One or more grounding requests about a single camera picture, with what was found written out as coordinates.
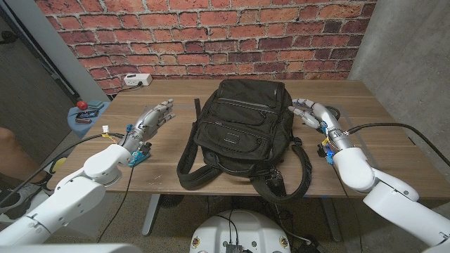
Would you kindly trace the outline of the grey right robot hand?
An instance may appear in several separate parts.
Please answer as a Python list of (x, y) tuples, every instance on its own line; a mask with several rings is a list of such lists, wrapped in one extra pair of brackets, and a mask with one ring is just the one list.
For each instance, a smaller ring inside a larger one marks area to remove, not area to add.
[(316, 103), (306, 98), (292, 100), (292, 105), (288, 107), (294, 115), (297, 115), (302, 121), (313, 129), (325, 128), (325, 135), (334, 129), (341, 129), (338, 120), (322, 104)]

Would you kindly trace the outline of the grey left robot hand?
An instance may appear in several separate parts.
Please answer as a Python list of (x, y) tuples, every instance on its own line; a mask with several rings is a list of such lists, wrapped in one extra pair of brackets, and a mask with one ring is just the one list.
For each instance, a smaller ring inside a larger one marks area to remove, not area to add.
[(154, 137), (163, 124), (176, 116), (172, 114), (173, 102), (170, 98), (154, 108), (146, 109), (131, 129), (129, 137), (137, 141), (148, 141)]

